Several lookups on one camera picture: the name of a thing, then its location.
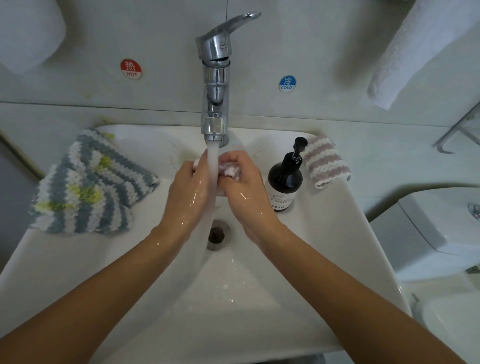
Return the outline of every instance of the soap bottle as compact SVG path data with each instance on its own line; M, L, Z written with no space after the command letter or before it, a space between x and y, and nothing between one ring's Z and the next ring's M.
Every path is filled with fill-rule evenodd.
M275 164L268 173L265 189L276 212L283 211L290 205L303 182L299 171L302 163L300 152L305 150L307 143L305 138L296 138L294 151L285 154L283 161Z

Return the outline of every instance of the sink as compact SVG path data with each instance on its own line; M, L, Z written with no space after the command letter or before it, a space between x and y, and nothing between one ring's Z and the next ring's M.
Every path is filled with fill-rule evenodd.
M114 143L157 174L160 186L133 207L134 228L102 236L27 230L0 275L0 336L127 252L160 221L168 187L186 159L205 149L199 127L108 125ZM221 151L245 149L266 177L307 133L229 129ZM392 268L345 181L303 186L279 218L328 259L410 314ZM287 283L235 220L226 197L214 219L231 228L218 251L188 241L113 329L93 363L254 363L340 350L327 324ZM203 256L199 269L193 251Z

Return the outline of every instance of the chinese character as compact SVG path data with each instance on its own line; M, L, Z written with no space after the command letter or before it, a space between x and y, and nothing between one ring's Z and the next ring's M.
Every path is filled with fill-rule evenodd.
M131 61L125 61L125 67L129 71L135 71L135 65Z

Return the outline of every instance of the metal rack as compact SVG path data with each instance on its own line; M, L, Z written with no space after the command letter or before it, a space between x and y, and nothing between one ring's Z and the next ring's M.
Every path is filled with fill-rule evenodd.
M454 154L454 152L449 152L444 149L444 145L448 142L456 132L461 132L472 142L480 146L480 139L469 132L466 127L470 125L475 117L480 118L480 102L468 112L458 123L456 123L444 136L442 136L433 146L437 147L437 150L440 153L444 154Z

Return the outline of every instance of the hand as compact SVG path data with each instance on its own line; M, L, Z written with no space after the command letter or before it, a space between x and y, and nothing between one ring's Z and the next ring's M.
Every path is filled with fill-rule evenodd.
M258 244L265 234L281 224L272 209L260 170L243 150L226 152L220 163L237 162L241 168L241 180L219 176L218 185L225 191L228 204L247 236Z
M204 151L193 174L193 162L182 164L168 191L159 227L185 242L197 226L208 200L208 162Z

